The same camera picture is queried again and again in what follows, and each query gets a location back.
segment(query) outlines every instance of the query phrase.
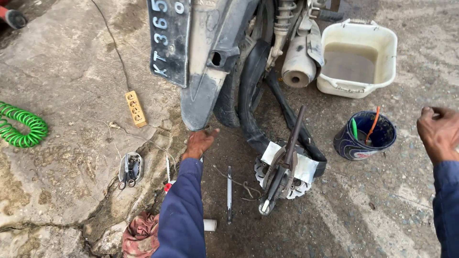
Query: green coiled air hose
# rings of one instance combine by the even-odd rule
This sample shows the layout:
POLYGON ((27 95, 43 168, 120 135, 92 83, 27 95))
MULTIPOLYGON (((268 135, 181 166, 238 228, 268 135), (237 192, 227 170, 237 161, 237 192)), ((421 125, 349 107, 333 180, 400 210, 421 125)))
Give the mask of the green coiled air hose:
POLYGON ((0 101, 0 137, 9 144, 27 148, 40 143, 48 135, 48 125, 37 115, 0 101), (2 116, 23 123, 30 128, 27 135, 23 135, 2 116))

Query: human hand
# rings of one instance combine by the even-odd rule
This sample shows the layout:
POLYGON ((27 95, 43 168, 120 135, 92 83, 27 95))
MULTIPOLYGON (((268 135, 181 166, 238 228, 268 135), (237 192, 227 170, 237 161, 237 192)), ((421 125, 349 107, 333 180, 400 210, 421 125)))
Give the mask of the human hand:
POLYGON ((220 132, 220 129, 208 133, 206 130, 192 132, 188 138, 188 146, 185 153, 182 156, 182 160, 186 158, 199 159, 210 148, 215 137, 220 132))
POLYGON ((455 150, 459 145, 459 113, 444 107, 424 107, 417 125, 434 166, 442 161, 459 161, 455 150))

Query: human arm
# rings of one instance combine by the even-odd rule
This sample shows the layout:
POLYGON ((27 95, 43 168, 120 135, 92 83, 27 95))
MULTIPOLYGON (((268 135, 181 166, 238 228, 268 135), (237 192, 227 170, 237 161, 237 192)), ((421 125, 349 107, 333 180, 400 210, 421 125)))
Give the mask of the human arm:
POLYGON ((437 164, 434 179, 433 216, 442 258, 459 257, 459 161, 437 164))
POLYGON ((212 144, 218 130, 207 134, 193 132, 182 156, 179 175, 162 202, 159 224, 159 248, 152 258, 205 258, 201 176, 198 159, 212 144))
POLYGON ((425 107, 418 132, 434 165, 434 225, 442 258, 459 257, 459 114, 454 110, 425 107))

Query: white plastic basin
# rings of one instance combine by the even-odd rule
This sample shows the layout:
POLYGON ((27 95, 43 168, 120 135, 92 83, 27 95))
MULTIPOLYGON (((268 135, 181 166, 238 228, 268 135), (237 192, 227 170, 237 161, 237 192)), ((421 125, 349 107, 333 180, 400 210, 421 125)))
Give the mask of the white plastic basin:
POLYGON ((327 94, 360 99, 377 88, 388 86, 395 79, 397 59, 397 36, 388 28, 374 21, 347 19, 328 26, 322 33, 322 47, 330 43, 347 43, 371 46, 378 51, 373 84, 330 78, 320 74, 317 88, 327 94))

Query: blue sleeve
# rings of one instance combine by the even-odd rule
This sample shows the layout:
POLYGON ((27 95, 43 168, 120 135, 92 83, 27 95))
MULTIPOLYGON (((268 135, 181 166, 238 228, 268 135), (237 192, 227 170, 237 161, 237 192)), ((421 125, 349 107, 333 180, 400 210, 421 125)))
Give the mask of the blue sleeve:
POLYGON ((459 257, 459 162, 444 161, 434 167, 433 217, 442 258, 459 257))
POLYGON ((151 258, 205 258, 204 210, 201 197, 202 162, 187 158, 180 163, 159 212, 159 248, 151 258))

